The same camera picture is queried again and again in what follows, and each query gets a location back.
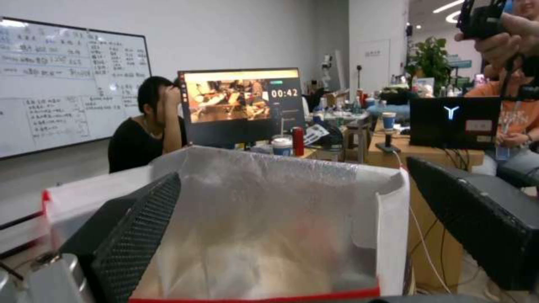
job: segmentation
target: jeans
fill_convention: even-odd
[[[514,174],[526,177],[534,186],[539,185],[539,154],[528,148],[511,149],[509,160],[506,161],[496,160],[496,152],[487,150],[485,151],[483,165],[472,167],[472,172],[496,176],[498,166],[509,169]]]

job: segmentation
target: video on screen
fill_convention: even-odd
[[[271,117],[267,80],[186,82],[192,123]]]

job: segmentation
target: man's hand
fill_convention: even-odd
[[[178,119],[178,105],[181,99],[180,97],[181,93],[179,88],[174,86],[165,88],[165,91],[163,92],[163,108],[166,116],[173,116],[175,119]]]
[[[496,71],[500,71],[506,61],[518,52],[527,56],[539,55],[539,22],[504,13],[502,25],[508,33],[475,42],[475,49],[493,65]],[[456,41],[463,39],[462,33],[455,36]]]
[[[524,134],[512,133],[505,137],[502,146],[517,147],[526,143],[528,139],[528,136]]]

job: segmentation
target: ceiling light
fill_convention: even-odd
[[[449,23],[457,23],[459,20],[457,17],[460,15],[460,11],[456,11],[445,18],[445,21]]]
[[[443,12],[443,11],[445,11],[445,10],[447,10],[447,9],[452,8],[453,6],[457,6],[457,5],[462,4],[462,3],[464,3],[464,0],[453,1],[453,2],[451,2],[451,3],[449,3],[449,4],[446,4],[446,5],[444,5],[444,6],[440,7],[440,8],[438,8],[438,9],[433,10],[432,12],[433,12],[433,13]]]

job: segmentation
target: white wall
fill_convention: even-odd
[[[387,39],[391,42],[388,55],[389,71],[373,68],[361,72],[362,79],[375,77],[375,73],[388,73],[386,81],[372,87],[363,87],[372,93],[387,85],[392,74],[402,74],[406,58],[405,29],[408,20],[408,0],[349,0],[349,12],[350,86],[353,95],[357,88],[356,66],[365,55],[360,51],[362,43]]]
[[[316,0],[316,73],[318,79],[322,78],[322,61],[325,54],[333,56],[333,67],[330,70],[331,82],[329,88],[334,91],[340,89],[335,50],[342,54],[344,83],[348,87],[349,79],[349,22],[348,0]]]
[[[311,0],[2,0],[0,15],[146,36],[152,74],[299,67],[317,75]],[[108,141],[0,161],[0,225],[40,209],[42,189],[108,173]]]
[[[474,49],[474,41],[456,42],[454,37],[459,31],[458,29],[443,30],[443,31],[424,31],[414,29],[412,41],[414,43],[424,42],[429,37],[438,39],[446,39],[446,50],[449,54],[458,54],[462,60],[471,60],[472,68],[459,69],[459,76],[470,77],[473,79],[475,74],[481,72],[481,54]]]

